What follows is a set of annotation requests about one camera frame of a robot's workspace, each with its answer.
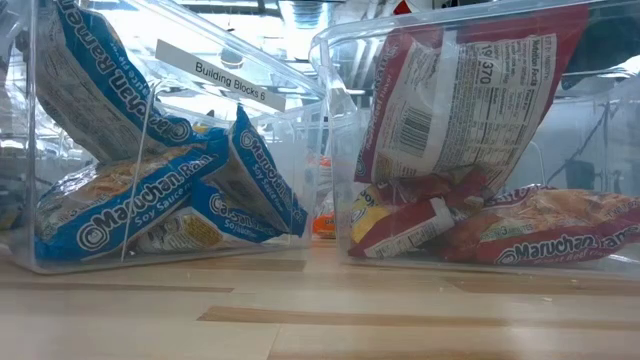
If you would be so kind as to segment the orange Maruchan ramen pack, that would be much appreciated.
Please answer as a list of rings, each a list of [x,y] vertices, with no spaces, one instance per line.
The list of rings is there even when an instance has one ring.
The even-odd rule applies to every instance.
[[[335,214],[333,211],[316,216],[312,223],[312,231],[321,238],[335,238]]]

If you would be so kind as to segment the silver ventilation duct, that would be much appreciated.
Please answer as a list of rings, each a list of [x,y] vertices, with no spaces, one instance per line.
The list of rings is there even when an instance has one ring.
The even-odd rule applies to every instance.
[[[328,3],[320,0],[294,0],[290,2],[293,25],[299,29],[324,28],[329,23]]]

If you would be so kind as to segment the white Building Blocks label strip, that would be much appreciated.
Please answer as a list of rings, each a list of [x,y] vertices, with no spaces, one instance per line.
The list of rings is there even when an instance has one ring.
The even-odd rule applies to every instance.
[[[157,40],[155,58],[274,110],[280,112],[286,110],[286,99],[284,97],[219,68],[164,40]]]

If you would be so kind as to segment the clear plastic bin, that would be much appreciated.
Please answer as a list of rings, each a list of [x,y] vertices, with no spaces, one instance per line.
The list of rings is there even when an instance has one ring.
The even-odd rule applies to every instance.
[[[374,71],[381,47],[391,31],[418,25],[454,25],[562,6],[585,5],[590,11],[627,4],[640,9],[640,0],[493,0],[346,23],[316,35],[309,57],[328,95],[333,202],[340,255],[348,262],[367,265],[640,277],[640,242],[627,244],[616,253],[596,260],[536,266],[444,261],[427,249],[427,244],[441,234],[412,251],[391,258],[360,258],[348,254],[351,208],[357,195],[370,185],[399,179],[378,183],[360,183],[354,179],[357,157],[371,119]],[[599,131],[579,160],[593,163],[597,172],[607,171],[607,189],[601,191],[600,181],[596,180],[592,191],[640,197],[640,55],[609,69],[579,72],[584,78],[569,90],[561,88],[562,78],[569,76],[566,69],[547,114],[506,183],[494,191],[491,198],[529,185],[570,189],[563,173],[549,185],[543,178],[561,166],[585,140],[600,118],[601,105],[606,102],[620,105],[615,117],[609,121],[608,149],[604,149],[604,137]],[[476,212],[448,208],[455,226],[483,207]]]

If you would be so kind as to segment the clear bin with text label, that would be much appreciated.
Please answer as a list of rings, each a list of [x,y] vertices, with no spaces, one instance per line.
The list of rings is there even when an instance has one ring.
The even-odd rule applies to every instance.
[[[310,243],[323,132],[322,89],[300,72],[173,0],[74,0],[110,23],[129,60],[142,73],[148,104],[188,120],[205,143],[224,134],[241,106],[267,145],[278,171],[307,212],[302,236],[282,232],[264,243],[197,253],[144,254],[136,237],[106,256],[83,262],[35,257],[37,204],[66,175],[101,162],[45,112],[36,93],[38,0],[0,0],[0,243],[34,272],[70,273],[148,263],[301,248]],[[155,58],[161,39],[282,96],[280,112]]]

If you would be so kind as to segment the blue Maruchan ramen pack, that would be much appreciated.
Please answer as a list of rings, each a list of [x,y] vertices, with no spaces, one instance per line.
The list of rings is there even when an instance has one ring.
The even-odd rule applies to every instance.
[[[194,183],[188,204],[138,236],[134,249],[144,254],[197,253],[264,243],[282,231],[235,206],[215,185]]]
[[[38,0],[36,10],[38,101],[75,143],[111,162],[204,140],[148,104],[148,83],[103,15],[74,0]]]
[[[298,237],[305,232],[307,212],[287,184],[258,131],[239,106],[236,120],[225,131],[227,163],[208,176],[232,203]]]
[[[183,205],[195,182],[221,168],[228,154],[221,134],[66,175],[37,204],[35,257],[83,262],[120,250]]]

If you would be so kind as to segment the red Maruchan ramen pack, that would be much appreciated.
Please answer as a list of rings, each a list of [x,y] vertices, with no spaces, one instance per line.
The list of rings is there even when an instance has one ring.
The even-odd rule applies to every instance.
[[[399,181],[362,190],[351,208],[351,246],[360,258],[391,258],[418,248],[454,226],[439,193]]]
[[[640,197],[529,185],[487,200],[427,244],[447,262],[536,266],[583,262],[640,242]]]
[[[488,186],[488,177],[480,166],[469,165],[413,178],[391,181],[391,203],[405,205],[435,198],[449,208],[478,211],[495,192]]]
[[[498,191],[551,107],[588,18],[587,6],[571,5],[391,31],[355,181],[479,165]]]

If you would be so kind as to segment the black stand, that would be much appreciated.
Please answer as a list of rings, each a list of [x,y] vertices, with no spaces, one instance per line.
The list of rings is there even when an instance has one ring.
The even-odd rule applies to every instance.
[[[546,185],[549,185],[561,173],[565,175],[565,182],[570,189],[594,190],[595,181],[600,181],[600,190],[604,191],[608,185],[608,175],[606,170],[596,171],[595,165],[591,162],[579,160],[584,151],[594,139],[595,135],[601,131],[604,137],[604,149],[608,149],[608,127],[609,121],[612,120],[619,111],[620,105],[616,102],[606,102],[601,105],[602,113],[595,125],[588,132],[585,140],[576,148],[576,150],[564,160],[551,175],[544,177]]]

